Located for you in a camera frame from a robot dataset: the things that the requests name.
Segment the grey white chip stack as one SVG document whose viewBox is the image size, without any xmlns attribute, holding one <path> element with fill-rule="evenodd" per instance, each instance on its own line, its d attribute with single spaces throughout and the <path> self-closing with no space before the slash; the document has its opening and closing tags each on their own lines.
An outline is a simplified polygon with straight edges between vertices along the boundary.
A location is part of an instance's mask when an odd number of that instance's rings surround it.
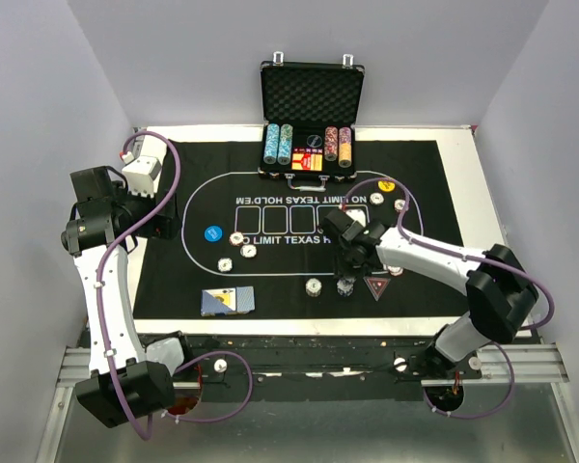
<svg viewBox="0 0 579 463">
<path fill-rule="evenodd" d="M 322 291 L 322 283 L 317 278 L 311 278 L 306 282 L 305 290 L 310 297 L 318 297 Z"/>
</svg>

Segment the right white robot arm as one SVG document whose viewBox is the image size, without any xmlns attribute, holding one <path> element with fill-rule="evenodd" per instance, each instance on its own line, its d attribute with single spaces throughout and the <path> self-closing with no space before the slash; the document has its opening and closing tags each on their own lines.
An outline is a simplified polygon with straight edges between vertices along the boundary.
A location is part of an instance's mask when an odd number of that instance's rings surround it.
<svg viewBox="0 0 579 463">
<path fill-rule="evenodd" d="M 325 215 L 319 227 L 332 242 L 335 273 L 344 283 L 394 266 L 466 297 L 467 312 L 444 325 L 409 363 L 419 376 L 447 377 L 472 352 L 513 341 L 538 301 L 537 285 L 506 246 L 469 250 L 377 219 L 363 225 L 340 208 Z"/>
</svg>

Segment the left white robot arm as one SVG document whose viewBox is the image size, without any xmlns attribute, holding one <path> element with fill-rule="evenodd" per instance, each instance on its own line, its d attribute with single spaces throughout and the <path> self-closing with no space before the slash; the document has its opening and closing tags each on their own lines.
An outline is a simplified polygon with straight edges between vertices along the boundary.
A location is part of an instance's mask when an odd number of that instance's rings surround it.
<svg viewBox="0 0 579 463">
<path fill-rule="evenodd" d="M 90 376 L 74 391 L 80 405 L 108 428 L 173 406 L 172 379 L 187 379 L 195 367 L 182 333 L 145 338 L 136 332 L 128 294 L 128 250 L 116 241 L 122 234 L 133 239 L 175 237 L 177 204 L 171 200 L 134 231 L 132 226 L 157 202 L 131 194 L 130 179 L 124 174 L 112 179 L 114 171 L 99 166 L 71 174 L 76 202 L 61 234 L 84 289 L 90 330 Z"/>
</svg>

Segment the red white chip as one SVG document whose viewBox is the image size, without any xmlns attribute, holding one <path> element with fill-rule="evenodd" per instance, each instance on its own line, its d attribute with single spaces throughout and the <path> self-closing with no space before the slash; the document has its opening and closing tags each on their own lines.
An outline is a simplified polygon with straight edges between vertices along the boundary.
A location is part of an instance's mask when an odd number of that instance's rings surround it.
<svg viewBox="0 0 579 463">
<path fill-rule="evenodd" d="M 236 246 L 236 247 L 242 246 L 246 243 L 245 236 L 242 232 L 235 231 L 235 232 L 230 234 L 229 242 L 232 246 Z"/>
<path fill-rule="evenodd" d="M 395 203 L 394 203 L 395 211 L 396 212 L 402 212 L 403 209 L 405 208 L 405 205 L 406 205 L 405 200 L 402 200 L 402 199 L 395 200 Z"/>
</svg>

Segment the yellow round blind button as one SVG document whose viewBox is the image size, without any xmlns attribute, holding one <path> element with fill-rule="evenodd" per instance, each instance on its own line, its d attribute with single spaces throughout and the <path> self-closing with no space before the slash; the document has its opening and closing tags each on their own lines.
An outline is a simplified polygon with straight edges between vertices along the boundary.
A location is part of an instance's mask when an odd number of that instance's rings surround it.
<svg viewBox="0 0 579 463">
<path fill-rule="evenodd" d="M 381 179 L 377 182 L 377 187 L 380 191 L 384 193 L 390 193 L 396 189 L 396 185 L 393 181 Z"/>
</svg>

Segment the blue round blind button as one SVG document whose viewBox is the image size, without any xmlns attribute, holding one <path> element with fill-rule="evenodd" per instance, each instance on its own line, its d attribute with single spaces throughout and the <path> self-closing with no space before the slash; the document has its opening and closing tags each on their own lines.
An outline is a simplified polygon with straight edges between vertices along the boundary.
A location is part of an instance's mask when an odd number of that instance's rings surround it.
<svg viewBox="0 0 579 463">
<path fill-rule="evenodd" d="M 223 237 L 223 230 L 216 225 L 209 226 L 204 231 L 204 238 L 207 242 L 218 242 Z"/>
</svg>

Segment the blue white chip stack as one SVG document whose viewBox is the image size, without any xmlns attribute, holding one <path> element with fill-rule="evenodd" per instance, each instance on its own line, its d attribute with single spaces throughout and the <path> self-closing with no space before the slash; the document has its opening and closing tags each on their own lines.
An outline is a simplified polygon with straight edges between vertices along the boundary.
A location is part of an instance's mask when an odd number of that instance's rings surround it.
<svg viewBox="0 0 579 463">
<path fill-rule="evenodd" d="M 342 297 L 348 297 L 353 293 L 355 281 L 352 279 L 339 279 L 337 291 Z"/>
</svg>

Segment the triangular dealer button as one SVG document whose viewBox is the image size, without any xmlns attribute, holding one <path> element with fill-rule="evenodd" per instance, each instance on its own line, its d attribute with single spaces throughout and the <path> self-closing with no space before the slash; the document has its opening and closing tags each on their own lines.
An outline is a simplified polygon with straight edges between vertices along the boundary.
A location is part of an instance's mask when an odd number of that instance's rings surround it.
<svg viewBox="0 0 579 463">
<path fill-rule="evenodd" d="M 376 302 L 380 300 L 388 284 L 390 284 L 390 279 L 383 277 L 367 276 L 364 277 L 363 280 Z"/>
</svg>

